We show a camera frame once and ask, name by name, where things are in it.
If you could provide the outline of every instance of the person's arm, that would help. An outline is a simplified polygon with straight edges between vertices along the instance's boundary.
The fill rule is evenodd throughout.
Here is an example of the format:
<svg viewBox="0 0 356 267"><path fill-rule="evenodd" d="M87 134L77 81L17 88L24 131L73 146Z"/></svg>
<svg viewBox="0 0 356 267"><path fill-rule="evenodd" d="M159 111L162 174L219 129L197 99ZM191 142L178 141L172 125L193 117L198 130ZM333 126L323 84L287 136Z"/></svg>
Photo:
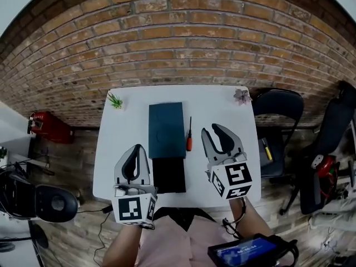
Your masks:
<svg viewBox="0 0 356 267"><path fill-rule="evenodd" d="M237 231L244 237L253 236L255 234L263 234L265 236L272 235L271 229L263 218L256 212L250 201L246 200L246 214L241 219L237 226ZM230 207L234 215L234 219L238 219L241 216L243 210L243 203L239 199L230 200Z"/></svg>
<svg viewBox="0 0 356 267"><path fill-rule="evenodd" d="M125 225L107 249L102 267L134 267L139 251L141 233L141 227Z"/></svg>

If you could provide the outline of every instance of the red container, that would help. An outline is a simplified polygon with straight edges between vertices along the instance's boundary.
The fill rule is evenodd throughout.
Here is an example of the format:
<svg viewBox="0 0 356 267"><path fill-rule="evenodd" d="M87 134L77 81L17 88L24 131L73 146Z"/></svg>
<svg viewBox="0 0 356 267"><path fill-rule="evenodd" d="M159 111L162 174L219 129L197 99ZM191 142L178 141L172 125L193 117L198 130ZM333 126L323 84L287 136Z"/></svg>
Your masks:
<svg viewBox="0 0 356 267"><path fill-rule="evenodd" d="M59 144L73 143L74 132L71 127L50 112L32 113L31 118L35 124L31 126L32 132Z"/></svg>

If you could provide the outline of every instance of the display screen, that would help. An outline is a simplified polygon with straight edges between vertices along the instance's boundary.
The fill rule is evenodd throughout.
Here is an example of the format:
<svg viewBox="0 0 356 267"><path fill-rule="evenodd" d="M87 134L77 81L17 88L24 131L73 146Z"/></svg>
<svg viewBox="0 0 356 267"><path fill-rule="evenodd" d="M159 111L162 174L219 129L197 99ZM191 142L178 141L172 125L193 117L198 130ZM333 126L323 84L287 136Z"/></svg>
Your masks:
<svg viewBox="0 0 356 267"><path fill-rule="evenodd" d="M217 250L216 254L226 265L237 267L241 263L245 263L275 248L275 244L263 238L257 238L237 246Z"/></svg>

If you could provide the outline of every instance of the pink shirt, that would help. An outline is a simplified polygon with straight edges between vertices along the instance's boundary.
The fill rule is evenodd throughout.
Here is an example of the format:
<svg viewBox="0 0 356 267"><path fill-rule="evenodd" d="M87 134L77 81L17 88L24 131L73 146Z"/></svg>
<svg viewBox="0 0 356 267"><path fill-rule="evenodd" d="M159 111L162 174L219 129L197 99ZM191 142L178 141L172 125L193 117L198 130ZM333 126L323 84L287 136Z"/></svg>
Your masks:
<svg viewBox="0 0 356 267"><path fill-rule="evenodd" d="M185 231L169 216L155 221L155 230L144 230L137 257L139 267L215 267L207 248L233 241L225 228L195 216Z"/></svg>

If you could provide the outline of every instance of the orange screwdriver handle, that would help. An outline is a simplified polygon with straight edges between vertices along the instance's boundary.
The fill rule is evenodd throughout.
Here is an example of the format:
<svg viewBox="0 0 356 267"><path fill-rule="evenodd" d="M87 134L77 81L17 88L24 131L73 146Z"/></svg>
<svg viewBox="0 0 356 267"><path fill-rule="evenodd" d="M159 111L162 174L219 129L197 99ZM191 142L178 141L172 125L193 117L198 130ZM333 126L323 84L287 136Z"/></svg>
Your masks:
<svg viewBox="0 0 356 267"><path fill-rule="evenodd" d="M187 138L187 151L191 151L193 147L193 139L191 137Z"/></svg>

